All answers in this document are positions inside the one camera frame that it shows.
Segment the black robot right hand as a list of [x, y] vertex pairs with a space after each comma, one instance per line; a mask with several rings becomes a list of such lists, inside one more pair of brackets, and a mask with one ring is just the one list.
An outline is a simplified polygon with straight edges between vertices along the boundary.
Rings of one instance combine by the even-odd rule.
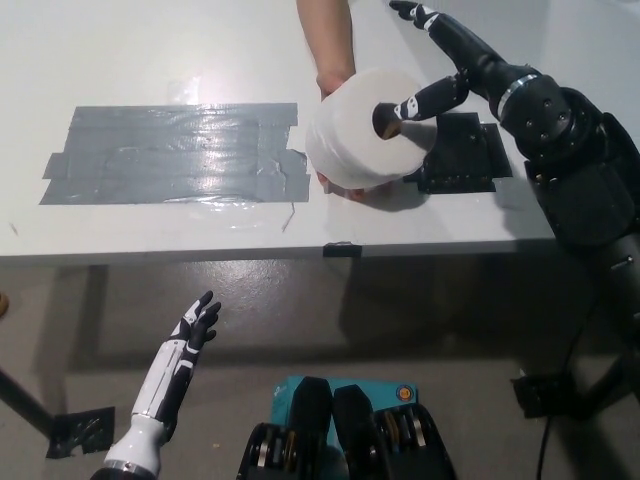
[[428, 33], [454, 63], [457, 73], [425, 87], [393, 108], [395, 117], [422, 121], [462, 104], [470, 92], [484, 98], [492, 115], [501, 120], [507, 102], [517, 90], [541, 73], [504, 60], [475, 33], [448, 14], [424, 4], [391, 1], [398, 16]]

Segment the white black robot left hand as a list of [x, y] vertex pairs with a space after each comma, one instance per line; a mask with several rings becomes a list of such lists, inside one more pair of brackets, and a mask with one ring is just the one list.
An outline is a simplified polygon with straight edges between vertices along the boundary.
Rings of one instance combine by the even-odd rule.
[[221, 304], [205, 292], [182, 315], [147, 372], [124, 436], [109, 449], [95, 479], [156, 479], [203, 346], [216, 336]]

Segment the person's bare hand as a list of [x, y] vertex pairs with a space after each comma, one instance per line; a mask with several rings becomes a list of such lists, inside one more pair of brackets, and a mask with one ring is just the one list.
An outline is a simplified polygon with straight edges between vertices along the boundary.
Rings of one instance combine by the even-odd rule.
[[[320, 71], [317, 75], [316, 82], [320, 88], [321, 100], [324, 101], [334, 93], [344, 82], [351, 78], [355, 72], [356, 70], [353, 67]], [[319, 171], [316, 172], [316, 176], [326, 194], [333, 193], [355, 202], [365, 201], [366, 192], [363, 189], [345, 190], [331, 183], [329, 179]]]

